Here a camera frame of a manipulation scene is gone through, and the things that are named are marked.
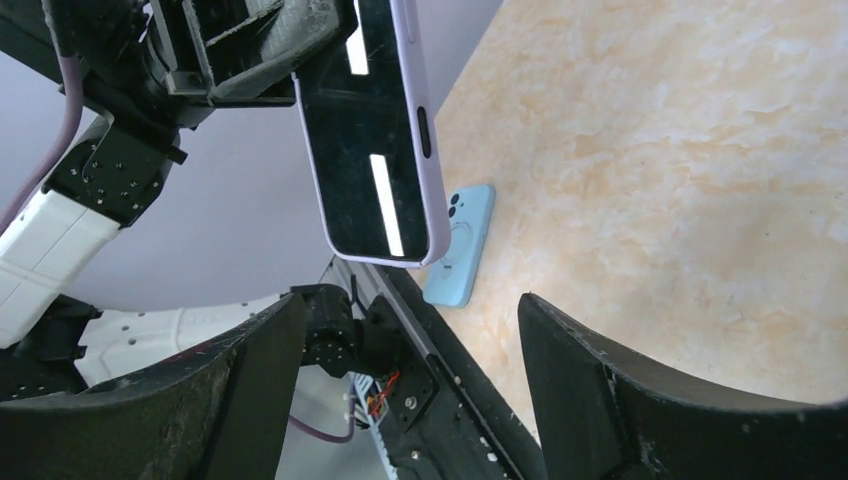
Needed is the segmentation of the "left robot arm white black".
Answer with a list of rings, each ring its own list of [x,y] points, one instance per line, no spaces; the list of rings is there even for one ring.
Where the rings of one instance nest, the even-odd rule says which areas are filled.
[[[289,107],[292,72],[357,26],[349,1],[5,1],[1,48],[65,96],[57,138],[1,217],[7,400],[148,367],[276,302],[100,310],[66,288],[132,226],[214,111]]]

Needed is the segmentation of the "black smartphone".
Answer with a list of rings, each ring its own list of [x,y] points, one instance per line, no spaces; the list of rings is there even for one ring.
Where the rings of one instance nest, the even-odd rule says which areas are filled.
[[[351,37],[296,72],[328,241],[347,256],[421,260],[427,222],[391,6],[353,5]]]

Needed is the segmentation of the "lilac phone case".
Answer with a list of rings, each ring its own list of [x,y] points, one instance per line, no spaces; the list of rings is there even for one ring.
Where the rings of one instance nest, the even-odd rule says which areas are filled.
[[[300,87],[296,77],[297,70],[315,59],[320,58],[332,48],[330,46],[322,50],[308,62],[301,64],[292,75],[295,87],[297,106],[299,109],[302,127],[306,138],[309,159],[313,172],[314,184],[321,216],[324,224],[326,240],[333,253],[345,260],[364,262],[377,265],[387,265],[400,268],[421,268],[439,260],[448,250],[450,243],[450,226],[448,219],[448,206],[442,169],[439,159],[437,134],[434,125],[434,111],[429,98],[429,87],[427,84],[427,69],[424,59],[424,49],[419,33],[418,8],[413,1],[387,1],[391,6],[394,31],[397,42],[397,51],[400,59],[402,80],[407,104],[413,147],[417,162],[417,171],[421,186],[423,206],[427,222],[428,251],[426,256],[417,261],[398,261],[380,258],[354,257],[338,253],[329,243],[324,223],[323,211],[320,204],[319,192],[315,179],[314,167],[308,144],[307,133],[304,125],[303,114],[299,103]],[[358,28],[359,11],[354,7]],[[343,41],[348,40],[353,32]]]

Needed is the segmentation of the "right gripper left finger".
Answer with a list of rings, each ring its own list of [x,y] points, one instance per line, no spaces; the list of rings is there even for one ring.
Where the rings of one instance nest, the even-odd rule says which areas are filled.
[[[282,296],[238,326],[80,389],[1,358],[5,479],[271,479],[305,340],[307,307]]]

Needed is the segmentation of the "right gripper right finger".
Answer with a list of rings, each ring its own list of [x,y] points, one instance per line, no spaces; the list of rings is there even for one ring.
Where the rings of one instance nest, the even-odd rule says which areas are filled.
[[[684,373],[533,293],[518,321],[551,479],[843,479],[847,405],[754,394]]]

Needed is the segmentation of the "light blue phone case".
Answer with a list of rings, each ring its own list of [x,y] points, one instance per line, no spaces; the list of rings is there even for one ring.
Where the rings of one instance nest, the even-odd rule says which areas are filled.
[[[423,299],[431,305],[465,307],[481,262],[496,190],[490,184],[456,190],[449,199],[451,241],[447,253],[428,268]]]

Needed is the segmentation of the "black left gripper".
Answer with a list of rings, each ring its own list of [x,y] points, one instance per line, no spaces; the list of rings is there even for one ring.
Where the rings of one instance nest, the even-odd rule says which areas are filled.
[[[290,74],[345,40],[350,1],[1,4],[1,50],[59,82],[52,28],[83,66],[85,103],[134,126],[197,126],[211,107],[290,104]]]

